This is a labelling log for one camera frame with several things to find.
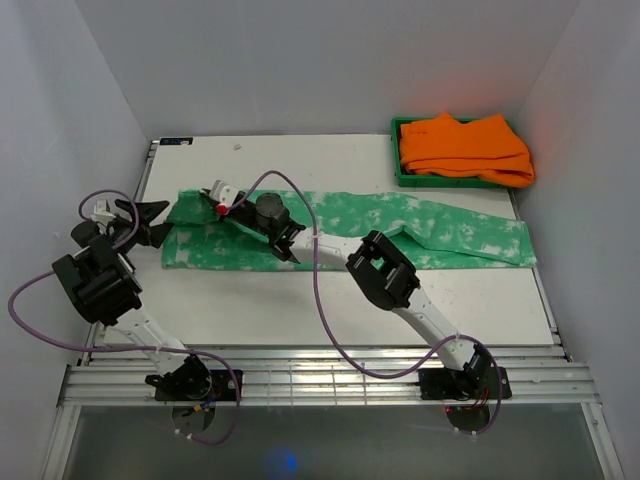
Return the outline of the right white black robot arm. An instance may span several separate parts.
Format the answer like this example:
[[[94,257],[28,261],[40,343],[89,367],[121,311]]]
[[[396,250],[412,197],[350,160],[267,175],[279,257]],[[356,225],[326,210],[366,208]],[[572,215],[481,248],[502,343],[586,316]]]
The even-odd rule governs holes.
[[[463,337],[422,288],[416,267],[383,233],[363,237],[322,233],[291,218],[281,197],[265,193],[218,206],[223,217],[267,238],[283,262],[310,263],[347,271],[365,298],[380,310],[402,318],[432,347],[445,371],[440,388],[455,398],[474,397],[488,384],[491,359],[477,341]]]

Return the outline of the green white tie-dye trousers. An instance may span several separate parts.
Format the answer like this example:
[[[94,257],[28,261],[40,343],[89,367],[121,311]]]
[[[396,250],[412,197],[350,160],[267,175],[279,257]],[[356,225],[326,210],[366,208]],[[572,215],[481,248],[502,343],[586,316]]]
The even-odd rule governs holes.
[[[294,221],[344,237],[384,233],[419,270],[533,268],[527,225],[396,192],[280,191]],[[180,191],[168,214],[163,243],[167,269],[275,272],[293,269],[271,252],[265,237],[219,221],[197,190]]]

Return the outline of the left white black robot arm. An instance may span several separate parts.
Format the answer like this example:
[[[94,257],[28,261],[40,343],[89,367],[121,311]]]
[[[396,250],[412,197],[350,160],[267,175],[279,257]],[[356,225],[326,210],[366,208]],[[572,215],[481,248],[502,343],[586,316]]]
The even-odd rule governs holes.
[[[55,261],[52,268],[81,317],[144,349],[156,368],[146,377],[147,384],[171,400],[201,400],[212,392],[210,371],[145,310],[143,288],[128,258],[136,245],[162,246],[173,225],[153,221],[168,206],[166,200],[97,201],[93,213],[71,232],[80,251]]]

